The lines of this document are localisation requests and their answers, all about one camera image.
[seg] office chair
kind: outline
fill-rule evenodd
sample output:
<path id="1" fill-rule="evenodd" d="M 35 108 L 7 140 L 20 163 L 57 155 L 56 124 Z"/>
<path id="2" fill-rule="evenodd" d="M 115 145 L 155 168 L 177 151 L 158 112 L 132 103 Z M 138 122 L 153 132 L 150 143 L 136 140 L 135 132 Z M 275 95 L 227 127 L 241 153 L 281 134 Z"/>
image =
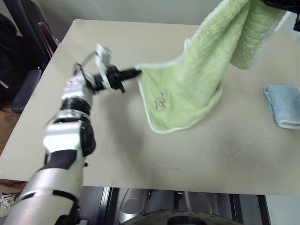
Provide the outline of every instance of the office chair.
<path id="1" fill-rule="evenodd" d="M 31 0 L 3 1 L 22 36 L 32 42 L 33 52 L 38 61 L 38 69 L 28 73 L 23 86 L 11 104 L 15 113 L 22 113 L 59 42 L 52 34 L 46 19 L 34 2 Z"/>

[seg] blue towel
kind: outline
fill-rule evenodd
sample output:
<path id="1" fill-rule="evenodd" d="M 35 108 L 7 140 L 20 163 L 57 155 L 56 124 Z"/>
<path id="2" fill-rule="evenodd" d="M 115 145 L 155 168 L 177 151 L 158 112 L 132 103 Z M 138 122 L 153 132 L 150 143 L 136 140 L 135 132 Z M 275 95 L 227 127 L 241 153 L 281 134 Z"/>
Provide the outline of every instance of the blue towel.
<path id="1" fill-rule="evenodd" d="M 300 129 L 300 89 L 293 86 L 268 85 L 264 93 L 277 125 Z"/>

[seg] silver robot arm segment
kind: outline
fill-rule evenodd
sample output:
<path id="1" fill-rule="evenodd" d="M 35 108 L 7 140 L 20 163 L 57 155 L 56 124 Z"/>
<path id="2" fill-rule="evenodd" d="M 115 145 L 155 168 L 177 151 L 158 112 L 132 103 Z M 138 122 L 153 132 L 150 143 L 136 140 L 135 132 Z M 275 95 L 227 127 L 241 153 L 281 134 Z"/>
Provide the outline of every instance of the silver robot arm segment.
<path id="1" fill-rule="evenodd" d="M 100 73 L 79 70 L 72 76 L 62 94 L 60 111 L 45 129 L 43 144 L 48 156 L 27 183 L 5 221 L 5 225 L 75 225 L 79 222 L 78 200 L 83 186 L 85 159 L 95 147 L 90 123 L 92 96 L 104 89 L 120 89 L 122 81 L 136 77 L 135 69 L 120 72 L 109 63 L 110 50 L 101 47 Z"/>

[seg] green towel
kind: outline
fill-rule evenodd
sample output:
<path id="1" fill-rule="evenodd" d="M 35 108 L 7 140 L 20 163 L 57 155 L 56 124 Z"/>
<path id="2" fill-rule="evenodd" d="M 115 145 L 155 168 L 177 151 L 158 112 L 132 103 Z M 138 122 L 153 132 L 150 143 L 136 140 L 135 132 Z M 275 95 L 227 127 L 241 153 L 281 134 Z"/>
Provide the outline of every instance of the green towel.
<path id="1" fill-rule="evenodd" d="M 249 68 L 283 14 L 260 0 L 224 0 L 185 41 L 180 57 L 137 65 L 152 130 L 167 133 L 202 120 L 222 95 L 228 64 Z"/>

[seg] shoe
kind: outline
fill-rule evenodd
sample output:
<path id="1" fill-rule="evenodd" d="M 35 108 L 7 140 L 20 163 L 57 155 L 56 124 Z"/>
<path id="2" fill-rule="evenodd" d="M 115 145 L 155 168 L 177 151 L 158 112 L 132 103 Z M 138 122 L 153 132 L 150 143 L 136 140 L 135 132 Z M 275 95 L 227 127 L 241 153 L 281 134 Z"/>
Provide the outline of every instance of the shoe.
<path id="1" fill-rule="evenodd" d="M 19 193 L 4 194 L 0 192 L 0 217 L 6 217 L 16 204 Z"/>

